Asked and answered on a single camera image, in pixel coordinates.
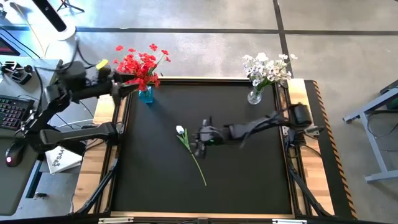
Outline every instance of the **flower stem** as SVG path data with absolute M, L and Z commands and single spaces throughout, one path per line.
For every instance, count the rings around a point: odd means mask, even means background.
M 200 168 L 200 166 L 199 166 L 199 163 L 198 163 L 198 161 L 197 161 L 197 159 L 195 158 L 195 156 L 191 153 L 191 156 L 192 156 L 192 159 L 195 161 L 195 163 L 197 164 L 197 167 L 198 167 L 198 169 L 199 169 L 199 172 L 200 172 L 200 175 L 201 175 L 201 177 L 202 177 L 202 179 L 203 179 L 203 182 L 205 183 L 205 187 L 207 187 L 207 183 L 206 183 L 206 179 L 205 179 L 205 176 L 203 175 L 203 172 L 201 171 L 201 168 Z

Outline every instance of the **red poppy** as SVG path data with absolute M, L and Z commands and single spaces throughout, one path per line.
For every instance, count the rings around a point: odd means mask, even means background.
M 149 46 L 149 48 L 151 48 L 153 51 L 156 51 L 157 46 L 156 46 L 155 44 L 151 44 L 151 45 Z
M 116 47 L 116 50 L 117 50 L 117 51 L 123 50 L 123 46 L 122 46 L 122 45 L 117 46 L 117 47 Z

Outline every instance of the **concrete floor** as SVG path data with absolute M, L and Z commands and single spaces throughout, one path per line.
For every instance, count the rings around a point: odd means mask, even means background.
M 73 41 L 52 40 L 52 30 L 30 1 L 24 6 L 28 20 L 48 44 L 46 57 L 68 61 Z M 54 7 L 59 1 L 50 1 Z M 277 29 L 272 0 L 105 0 L 74 1 L 86 12 L 62 9 L 59 14 L 78 27 L 94 28 L 202 28 L 202 29 Z M 394 0 L 279 0 L 286 30 L 398 30 L 398 2 Z M 2 25 L 20 26 L 24 20 L 10 9 Z M 35 24 L 45 25 L 39 28 Z M 12 31 L 38 54 L 41 49 L 29 31 Z M 278 34 L 194 34 L 148 32 L 79 32 L 85 58 L 122 57 L 114 47 L 122 44 L 148 50 L 151 43 L 170 52 L 172 63 L 160 70 L 167 76 L 244 77 L 241 57 L 265 52 L 271 57 L 281 53 Z M 287 35 L 290 53 L 299 57 L 293 65 L 295 78 L 316 80 L 340 152 L 358 217 L 362 220 L 396 223 L 398 220 L 398 179 L 366 184 L 364 175 L 379 168 L 359 121 L 345 124 L 341 119 L 375 98 L 381 88 L 397 79 L 396 35 Z M 95 107 L 95 101 L 89 101 Z M 398 168 L 397 144 L 383 147 L 392 168 Z M 12 218 L 61 215 L 69 212 L 77 176 L 43 177 L 42 191 L 53 192 L 50 200 L 22 200 L 21 209 Z M 42 206 L 42 212 L 30 207 Z

